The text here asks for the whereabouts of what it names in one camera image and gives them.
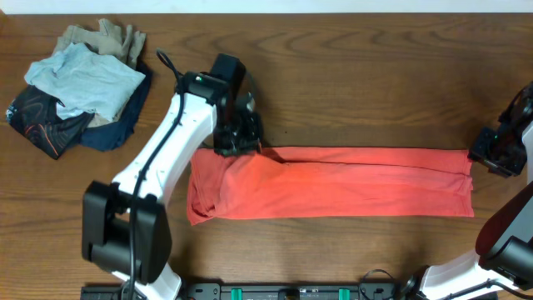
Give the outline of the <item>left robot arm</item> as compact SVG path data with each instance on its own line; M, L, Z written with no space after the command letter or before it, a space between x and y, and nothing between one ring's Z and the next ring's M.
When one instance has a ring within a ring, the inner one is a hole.
M261 148L255 83L247 71L187 72L166 116L134 160L82 198L82 256L122 280L86 286L82 299L178 299L182 279L168 263L167 207L194 152L212 138L215 153L235 157Z

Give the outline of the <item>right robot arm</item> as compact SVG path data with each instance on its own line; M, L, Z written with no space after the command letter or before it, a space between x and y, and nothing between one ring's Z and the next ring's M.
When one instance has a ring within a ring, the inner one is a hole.
M482 129L470 160L504 178L532 171L532 86L526 85L499 116L499 127ZM428 267L404 288L407 299L495 299L506 291L532 297L532 185L497 211L481 229L473 251Z

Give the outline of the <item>red printed t-shirt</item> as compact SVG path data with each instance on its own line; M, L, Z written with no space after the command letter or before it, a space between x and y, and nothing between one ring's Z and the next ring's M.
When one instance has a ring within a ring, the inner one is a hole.
M466 150L401 147L269 147L192 157L187 218L474 215Z

